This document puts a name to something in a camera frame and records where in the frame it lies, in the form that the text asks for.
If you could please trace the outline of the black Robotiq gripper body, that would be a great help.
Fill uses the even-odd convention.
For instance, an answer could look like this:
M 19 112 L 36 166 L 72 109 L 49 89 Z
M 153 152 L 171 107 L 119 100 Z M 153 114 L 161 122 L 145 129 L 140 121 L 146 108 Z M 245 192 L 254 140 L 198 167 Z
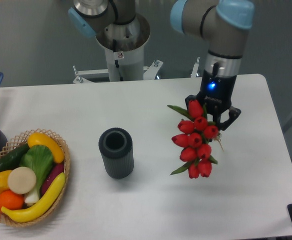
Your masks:
M 221 116 L 221 122 L 228 119 L 236 78 L 236 76 L 213 76 L 206 70 L 203 72 L 200 91 L 196 95 L 196 99 L 201 106 L 206 107 L 207 113 L 213 117 L 213 121 L 217 125 L 219 116 Z

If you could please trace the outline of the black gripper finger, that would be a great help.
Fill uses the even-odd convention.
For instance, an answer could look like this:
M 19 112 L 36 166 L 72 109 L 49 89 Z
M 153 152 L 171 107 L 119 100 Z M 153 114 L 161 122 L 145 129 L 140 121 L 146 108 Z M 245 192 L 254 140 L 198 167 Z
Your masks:
M 234 106 L 230 106 L 228 111 L 228 119 L 221 122 L 221 116 L 218 119 L 218 129 L 225 131 L 241 114 L 241 110 Z
M 198 109 L 198 101 L 195 95 L 189 95 L 185 98 L 187 111 L 196 111 Z

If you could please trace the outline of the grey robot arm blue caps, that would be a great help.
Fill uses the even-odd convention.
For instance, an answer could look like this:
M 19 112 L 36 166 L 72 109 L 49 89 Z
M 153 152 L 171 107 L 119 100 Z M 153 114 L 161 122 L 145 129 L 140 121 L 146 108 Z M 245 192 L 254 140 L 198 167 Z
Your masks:
M 226 130 L 241 111 L 231 96 L 253 25 L 248 0 L 179 0 L 170 12 L 172 28 L 209 42 L 200 91 L 185 100 L 206 107 L 218 129 Z M 104 48 L 112 82 L 144 80 L 144 47 L 150 37 L 146 18 L 133 0 L 76 0 L 68 16 L 77 30 Z

